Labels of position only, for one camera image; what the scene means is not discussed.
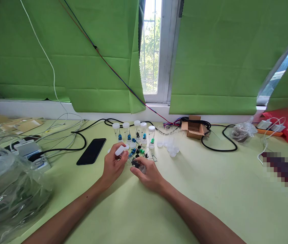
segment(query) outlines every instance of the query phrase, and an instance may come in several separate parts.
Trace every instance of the window frame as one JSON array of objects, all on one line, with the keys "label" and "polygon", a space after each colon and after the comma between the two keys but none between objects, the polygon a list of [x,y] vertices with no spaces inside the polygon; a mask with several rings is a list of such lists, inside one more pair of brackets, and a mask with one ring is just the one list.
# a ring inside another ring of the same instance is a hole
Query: window frame
[{"label": "window frame", "polygon": [[171,66],[176,53],[174,44],[180,1],[162,0],[157,94],[144,94],[146,103],[168,103],[168,96],[171,98]]}]

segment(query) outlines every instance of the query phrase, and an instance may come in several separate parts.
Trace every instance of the right hand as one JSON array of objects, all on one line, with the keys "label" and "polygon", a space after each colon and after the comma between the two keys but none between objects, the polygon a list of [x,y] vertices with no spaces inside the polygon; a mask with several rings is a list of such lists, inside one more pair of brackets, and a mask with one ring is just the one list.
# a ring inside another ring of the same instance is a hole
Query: right hand
[{"label": "right hand", "polygon": [[140,182],[148,189],[161,194],[168,182],[162,177],[154,161],[143,157],[136,158],[136,161],[146,167],[146,173],[143,174],[138,168],[135,167],[131,167],[130,171],[137,176]]}]

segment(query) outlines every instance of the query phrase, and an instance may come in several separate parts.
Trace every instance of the table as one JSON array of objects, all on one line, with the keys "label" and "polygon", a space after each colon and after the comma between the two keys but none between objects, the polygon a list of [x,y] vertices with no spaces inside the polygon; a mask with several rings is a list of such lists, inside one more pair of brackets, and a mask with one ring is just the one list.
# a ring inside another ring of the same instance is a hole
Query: table
[{"label": "table", "polygon": [[[26,134],[43,131],[50,125]],[[212,127],[204,141],[213,148],[229,149],[233,145],[221,134],[223,127]],[[68,135],[69,131],[57,136]],[[115,143],[112,127],[104,123],[85,130],[88,143],[95,138],[107,141],[93,165],[77,166],[83,151],[60,154],[49,161],[45,174],[55,187],[46,213],[11,244],[19,244],[58,211],[85,192],[102,174],[104,156]],[[171,158],[166,148],[154,148],[156,165],[162,176],[184,195],[197,202],[238,234],[246,243],[288,243],[288,188],[278,182],[257,160],[262,151],[261,134],[235,152],[214,152],[200,140],[183,137],[180,152]],[[65,147],[72,137],[56,142],[42,140],[44,149]],[[73,148],[83,145],[77,136]],[[268,148],[288,157],[288,144],[278,137],[269,139]],[[120,178],[99,199],[66,240],[76,243],[198,243],[177,212],[157,194],[147,190],[126,166]]]}]

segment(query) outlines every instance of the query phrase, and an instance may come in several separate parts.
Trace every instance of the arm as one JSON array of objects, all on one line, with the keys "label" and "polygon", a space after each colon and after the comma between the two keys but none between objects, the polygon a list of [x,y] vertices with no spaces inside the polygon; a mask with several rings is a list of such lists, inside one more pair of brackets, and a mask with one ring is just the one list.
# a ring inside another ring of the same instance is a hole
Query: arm
[{"label": "arm", "polygon": [[164,197],[180,214],[201,244],[244,244],[245,242],[208,210],[191,201],[167,182],[155,163],[143,157],[137,161],[146,167],[146,174],[131,167],[130,171],[150,190]]},{"label": "arm", "polygon": [[63,243],[77,222],[91,209],[100,194],[108,189],[122,173],[128,153],[126,151],[120,160],[114,154],[121,145],[125,146],[122,142],[114,144],[105,156],[103,174],[97,182],[30,235],[23,244]]}]

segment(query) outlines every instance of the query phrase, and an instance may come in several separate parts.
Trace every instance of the black phone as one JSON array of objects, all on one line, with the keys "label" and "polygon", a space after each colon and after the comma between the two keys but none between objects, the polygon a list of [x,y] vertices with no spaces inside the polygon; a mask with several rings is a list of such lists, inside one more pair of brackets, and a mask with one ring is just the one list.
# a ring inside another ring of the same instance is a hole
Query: black phone
[{"label": "black phone", "polygon": [[76,165],[93,164],[96,161],[104,143],[107,139],[99,138],[93,139],[89,146],[85,149],[84,153],[77,161]]}]

